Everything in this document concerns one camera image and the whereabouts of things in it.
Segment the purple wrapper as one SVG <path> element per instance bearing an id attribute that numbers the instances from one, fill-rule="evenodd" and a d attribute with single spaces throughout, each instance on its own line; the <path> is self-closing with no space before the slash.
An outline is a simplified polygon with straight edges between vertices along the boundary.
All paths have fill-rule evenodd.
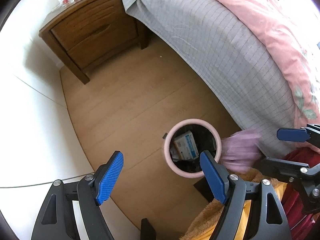
<path id="1" fill-rule="evenodd" d="M 260 135 L 252 129 L 222 139 L 220 163 L 232 172 L 247 173 L 263 156 L 258 148 L 259 140 Z"/>

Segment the pink round trash bin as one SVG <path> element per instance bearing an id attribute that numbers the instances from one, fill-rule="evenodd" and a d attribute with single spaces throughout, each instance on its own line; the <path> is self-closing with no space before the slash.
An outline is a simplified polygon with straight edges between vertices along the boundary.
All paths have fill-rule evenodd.
<path id="1" fill-rule="evenodd" d="M 215 161 L 222 153 L 222 142 L 217 130 L 201 119 L 186 119 L 176 124 L 163 137 L 163 156 L 168 167 L 184 178 L 203 176 L 200 154 L 208 151 Z"/>

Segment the white blue box in bin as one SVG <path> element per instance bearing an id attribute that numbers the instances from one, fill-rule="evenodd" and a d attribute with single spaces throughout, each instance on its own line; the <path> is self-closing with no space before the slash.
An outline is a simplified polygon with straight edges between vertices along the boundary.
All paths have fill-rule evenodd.
<path id="1" fill-rule="evenodd" d="M 195 160 L 198 158 L 199 152 L 191 131 L 175 137 L 174 144 L 182 160 Z"/>

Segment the pink floral duvet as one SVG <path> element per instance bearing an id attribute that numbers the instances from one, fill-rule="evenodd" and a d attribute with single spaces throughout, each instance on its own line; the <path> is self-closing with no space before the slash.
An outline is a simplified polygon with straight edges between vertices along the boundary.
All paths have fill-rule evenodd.
<path id="1" fill-rule="evenodd" d="M 275 0 L 217 0 L 266 47 L 291 89 L 293 126 L 319 123 L 319 53 Z"/>

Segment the grey bed sheet mattress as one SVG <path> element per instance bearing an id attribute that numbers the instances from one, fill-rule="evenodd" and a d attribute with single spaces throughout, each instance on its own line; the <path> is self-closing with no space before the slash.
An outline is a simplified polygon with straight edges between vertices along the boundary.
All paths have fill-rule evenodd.
<path id="1" fill-rule="evenodd" d="M 277 139 L 292 127 L 291 89 L 266 47 L 217 0 L 122 0 L 125 12 L 158 35 L 200 76 L 242 129 L 260 133 L 259 148 L 282 158 Z"/>

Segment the wooden nightstand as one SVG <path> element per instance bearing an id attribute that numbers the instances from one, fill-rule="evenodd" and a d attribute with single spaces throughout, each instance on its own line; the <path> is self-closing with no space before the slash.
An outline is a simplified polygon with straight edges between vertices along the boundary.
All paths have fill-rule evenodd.
<path id="1" fill-rule="evenodd" d="M 125 12 L 122 0 L 75 0 L 47 15 L 39 37 L 83 84 L 107 59 L 149 45 L 147 27 Z"/>

